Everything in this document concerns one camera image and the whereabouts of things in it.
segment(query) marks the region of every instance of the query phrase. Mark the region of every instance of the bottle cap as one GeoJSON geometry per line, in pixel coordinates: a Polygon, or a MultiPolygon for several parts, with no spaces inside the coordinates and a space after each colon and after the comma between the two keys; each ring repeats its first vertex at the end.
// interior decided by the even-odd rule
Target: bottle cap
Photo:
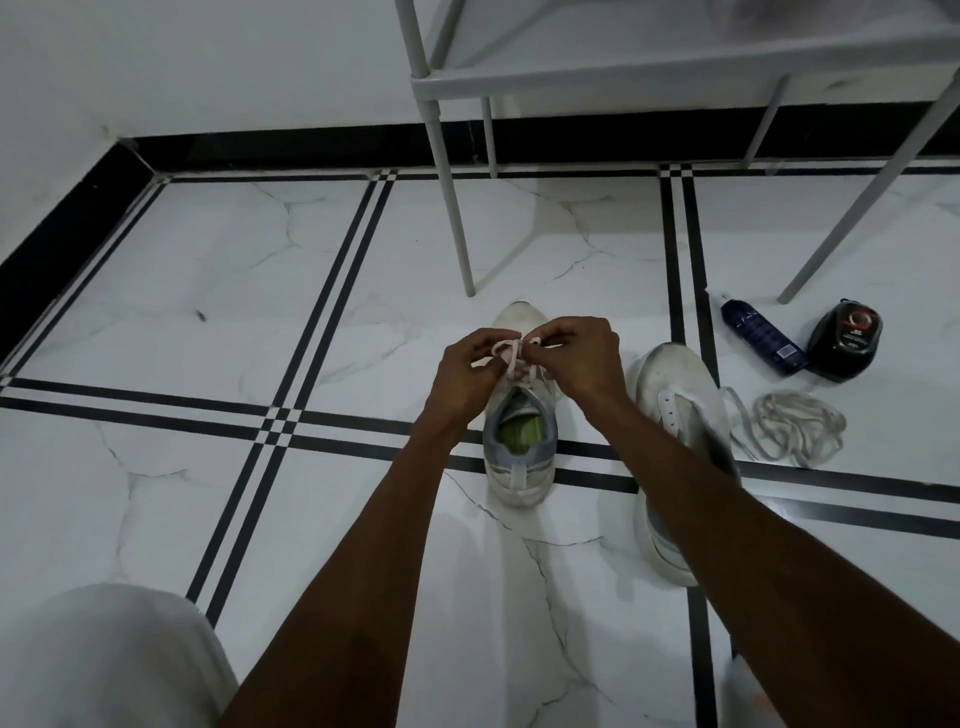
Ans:
{"type": "Polygon", "coordinates": [[[709,295],[716,304],[723,306],[724,303],[728,301],[733,301],[733,296],[731,296],[727,291],[718,291],[715,288],[710,288],[707,286],[707,295],[709,295]]]}

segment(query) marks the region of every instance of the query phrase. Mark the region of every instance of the spray bottle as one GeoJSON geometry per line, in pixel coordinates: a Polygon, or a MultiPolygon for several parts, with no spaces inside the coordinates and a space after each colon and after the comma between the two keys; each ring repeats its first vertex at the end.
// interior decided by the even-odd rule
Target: spray bottle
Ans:
{"type": "Polygon", "coordinates": [[[760,315],[746,301],[722,291],[709,291],[720,306],[724,323],[750,345],[760,358],[784,376],[796,374],[807,364],[804,351],[760,315]]]}

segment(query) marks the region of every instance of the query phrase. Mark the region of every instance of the hand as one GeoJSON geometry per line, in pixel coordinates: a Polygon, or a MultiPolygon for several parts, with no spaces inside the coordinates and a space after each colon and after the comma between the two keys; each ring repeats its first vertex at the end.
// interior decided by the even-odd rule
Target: hand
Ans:
{"type": "Polygon", "coordinates": [[[607,319],[554,319],[524,337],[522,356],[530,364],[545,367],[588,419],[597,407],[629,400],[620,364],[620,337],[607,319]],[[541,340],[539,346],[530,343],[535,336],[541,340]]]}
{"type": "Polygon", "coordinates": [[[455,433],[459,439],[470,420],[483,412],[493,387],[507,371],[507,362],[499,356],[484,366],[471,365],[489,357],[496,342],[519,337],[519,331],[507,328],[479,328],[448,346],[418,422],[443,434],[455,433]]]}

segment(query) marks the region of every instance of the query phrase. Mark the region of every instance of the shoelace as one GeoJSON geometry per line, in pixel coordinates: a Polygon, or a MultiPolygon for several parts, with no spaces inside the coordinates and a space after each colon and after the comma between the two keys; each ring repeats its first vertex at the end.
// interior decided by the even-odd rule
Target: shoelace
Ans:
{"type": "Polygon", "coordinates": [[[802,392],[770,392],[754,400],[751,416],[743,400],[731,387],[722,387],[721,391],[730,396],[739,411],[747,440],[756,452],[732,433],[731,437],[755,460],[762,457],[777,462],[792,455],[801,468],[816,468],[843,449],[842,435],[847,429],[847,418],[824,401],[802,392]],[[767,452],[760,444],[754,432],[755,422],[761,436],[777,446],[775,454],[767,452]]]}
{"type": "MultiPolygon", "coordinates": [[[[540,338],[535,336],[530,340],[530,343],[539,344],[540,338]]],[[[503,341],[498,341],[493,345],[491,354],[493,356],[500,356],[508,347],[510,349],[510,358],[504,357],[504,361],[507,362],[507,381],[522,381],[530,384],[533,381],[536,367],[527,364],[520,358],[523,352],[523,339],[504,339],[503,341]]]]}

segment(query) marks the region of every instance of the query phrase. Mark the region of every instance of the shelf leg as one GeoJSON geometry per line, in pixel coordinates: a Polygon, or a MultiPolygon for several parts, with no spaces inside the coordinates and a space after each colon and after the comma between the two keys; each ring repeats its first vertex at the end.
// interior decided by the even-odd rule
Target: shelf leg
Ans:
{"type": "Polygon", "coordinates": [[[496,179],[496,147],[493,146],[493,113],[490,109],[490,96],[480,99],[480,110],[483,113],[483,134],[487,138],[487,162],[490,163],[491,179],[496,179]]]}
{"type": "Polygon", "coordinates": [[[774,116],[777,115],[777,110],[780,108],[780,104],[783,103],[783,96],[786,95],[788,86],[790,86],[789,73],[780,76],[780,80],[777,81],[777,87],[774,88],[774,95],[770,97],[767,110],[763,112],[763,118],[760,119],[760,125],[756,128],[756,133],[754,133],[754,140],[750,142],[747,155],[743,158],[742,164],[744,167],[749,167],[754,163],[756,153],[760,151],[760,144],[763,143],[763,137],[770,131],[770,125],[774,123],[774,116]]]}
{"type": "Polygon", "coordinates": [[[453,245],[457,249],[457,260],[460,262],[460,275],[464,279],[464,290],[467,291],[468,298],[472,298],[476,295],[476,288],[473,287],[473,273],[470,271],[464,223],[460,219],[460,206],[457,205],[457,191],[453,188],[453,173],[450,171],[450,162],[446,158],[444,133],[440,127],[440,104],[436,101],[417,101],[417,106],[420,107],[420,116],[426,124],[433,161],[437,165],[440,189],[444,193],[446,203],[446,214],[450,217],[450,228],[453,230],[453,245]]]}
{"type": "Polygon", "coordinates": [[[843,239],[863,219],[863,216],[880,198],[880,195],[887,191],[887,188],[900,176],[906,166],[917,157],[930,137],[937,133],[937,130],[958,106],[960,106],[960,70],[953,74],[953,80],[940,94],[940,98],[933,102],[933,105],[924,114],[924,118],[904,139],[890,161],[876,173],[867,188],[860,193],[847,213],[840,218],[840,222],[836,224],[836,227],[829,232],[820,247],[810,256],[810,260],[800,269],[800,273],[783,289],[783,292],[777,297],[779,303],[790,303],[793,300],[797,292],[804,287],[804,284],[824,264],[829,255],[837,249],[843,239]]]}

